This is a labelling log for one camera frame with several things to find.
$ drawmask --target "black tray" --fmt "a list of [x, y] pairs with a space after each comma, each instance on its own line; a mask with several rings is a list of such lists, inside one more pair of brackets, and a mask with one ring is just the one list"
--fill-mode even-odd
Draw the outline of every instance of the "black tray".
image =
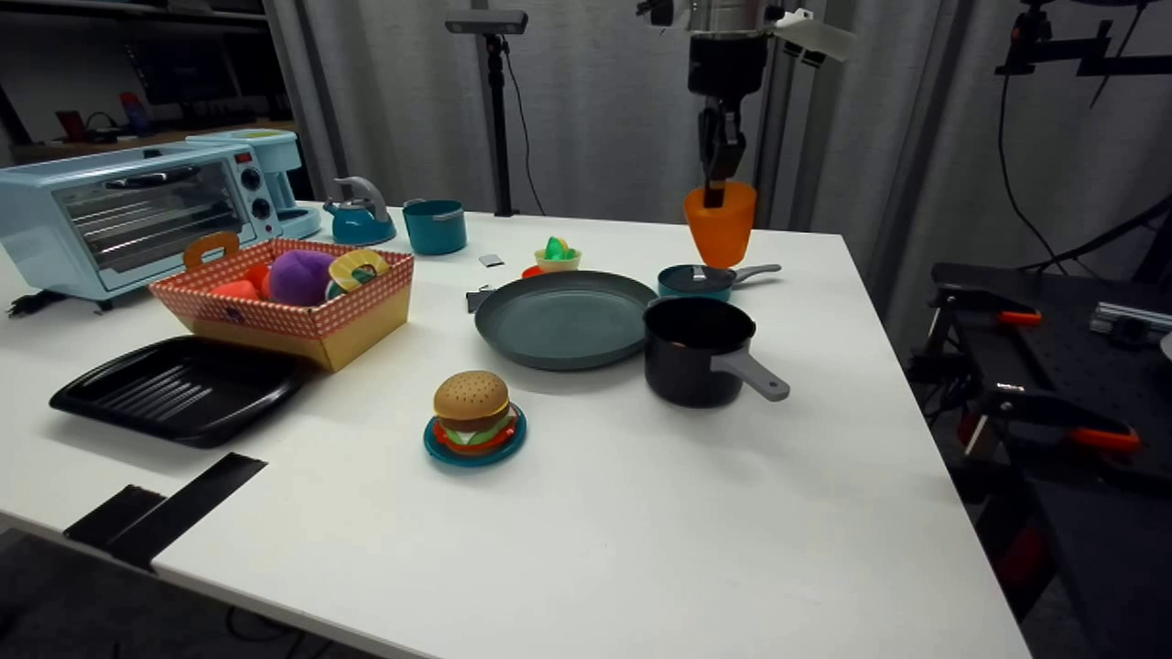
[[68, 379], [48, 408], [185, 447], [220, 447], [274, 414], [306, 372], [306, 362], [289, 355], [175, 336]]

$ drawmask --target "green frying pan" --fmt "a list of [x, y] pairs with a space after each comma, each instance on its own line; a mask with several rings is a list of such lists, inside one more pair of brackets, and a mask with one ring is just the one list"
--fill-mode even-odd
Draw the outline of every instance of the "green frying pan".
[[583, 372], [640, 355], [653, 300], [632, 279], [555, 271], [494, 290], [477, 309], [477, 331], [520, 367]]

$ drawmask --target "toy burger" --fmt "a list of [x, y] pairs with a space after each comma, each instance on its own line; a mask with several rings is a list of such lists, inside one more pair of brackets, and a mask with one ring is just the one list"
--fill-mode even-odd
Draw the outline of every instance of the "toy burger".
[[446, 378], [434, 397], [430, 439], [456, 459], [484, 459], [516, 437], [516, 408], [507, 383], [490, 370], [463, 370]]

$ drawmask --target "toaster oven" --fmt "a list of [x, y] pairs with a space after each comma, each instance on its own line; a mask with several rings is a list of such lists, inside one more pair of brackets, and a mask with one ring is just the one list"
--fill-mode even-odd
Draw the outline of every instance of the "toaster oven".
[[306, 238], [291, 133], [217, 133], [164, 145], [0, 170], [0, 243], [31, 290], [113, 300], [184, 271], [212, 232], [242, 244]]

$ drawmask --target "blue plate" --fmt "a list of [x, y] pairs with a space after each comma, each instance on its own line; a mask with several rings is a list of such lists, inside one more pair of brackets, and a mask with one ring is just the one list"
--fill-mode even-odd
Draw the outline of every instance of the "blue plate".
[[507, 462], [507, 459], [522, 447], [522, 439], [527, 439], [522, 411], [520, 411], [520, 408], [512, 408], [512, 411], [516, 411], [512, 439], [507, 439], [502, 450], [494, 450], [494, 454], [477, 454], [477, 459], [449, 454], [449, 450], [446, 450], [443, 444], [434, 444], [434, 437], [430, 437], [434, 419], [430, 419], [429, 430], [423, 430], [423, 450], [430, 454], [430, 462], [438, 462], [438, 465], [456, 465], [456, 470], [488, 470], [488, 465]]

